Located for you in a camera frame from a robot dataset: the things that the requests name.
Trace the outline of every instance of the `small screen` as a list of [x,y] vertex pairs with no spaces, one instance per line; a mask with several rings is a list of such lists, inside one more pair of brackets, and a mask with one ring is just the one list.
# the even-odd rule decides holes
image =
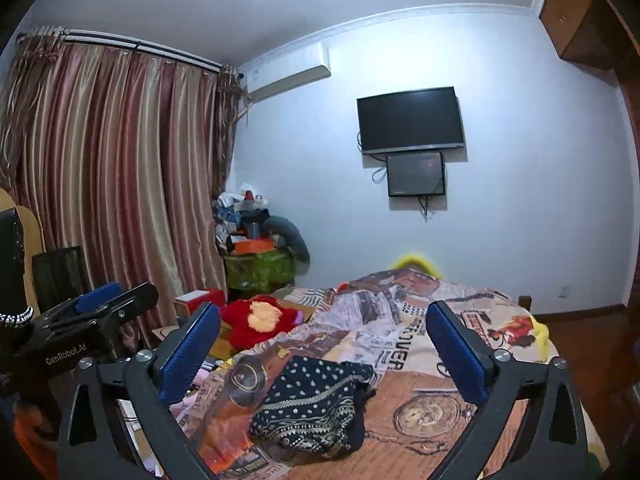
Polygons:
[[453,87],[358,99],[362,153],[465,145]]
[[440,152],[403,153],[386,158],[389,196],[444,195]]

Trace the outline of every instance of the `white wall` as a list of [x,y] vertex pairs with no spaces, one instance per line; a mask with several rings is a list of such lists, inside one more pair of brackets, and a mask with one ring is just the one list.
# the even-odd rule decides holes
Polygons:
[[[236,141],[237,182],[305,237],[298,284],[337,286],[418,251],[448,280],[530,294],[534,312],[623,300],[637,190],[615,83],[558,59],[526,16],[423,16],[325,43],[333,75],[255,104]],[[466,152],[446,154],[443,210],[425,222],[372,183],[356,99],[438,86],[455,86]]]

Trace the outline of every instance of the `stuffed animal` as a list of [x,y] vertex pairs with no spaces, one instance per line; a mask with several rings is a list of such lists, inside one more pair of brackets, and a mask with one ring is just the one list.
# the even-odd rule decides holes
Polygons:
[[240,350],[288,332],[303,320],[301,311],[284,308],[271,296],[233,301],[220,310],[220,316],[231,325],[229,343]]

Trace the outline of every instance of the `small box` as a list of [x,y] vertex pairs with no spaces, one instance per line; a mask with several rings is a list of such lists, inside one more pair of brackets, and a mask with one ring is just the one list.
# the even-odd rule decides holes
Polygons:
[[224,306],[226,303],[225,291],[220,288],[208,288],[178,296],[174,300],[175,313],[179,317],[189,317],[203,301],[210,301],[218,307]]

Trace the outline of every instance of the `monitor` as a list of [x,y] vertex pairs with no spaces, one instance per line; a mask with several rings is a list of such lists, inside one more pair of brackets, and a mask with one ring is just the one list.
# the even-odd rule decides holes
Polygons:
[[453,86],[358,99],[358,120],[365,155],[465,145]]
[[441,152],[397,153],[386,158],[389,196],[444,195]]

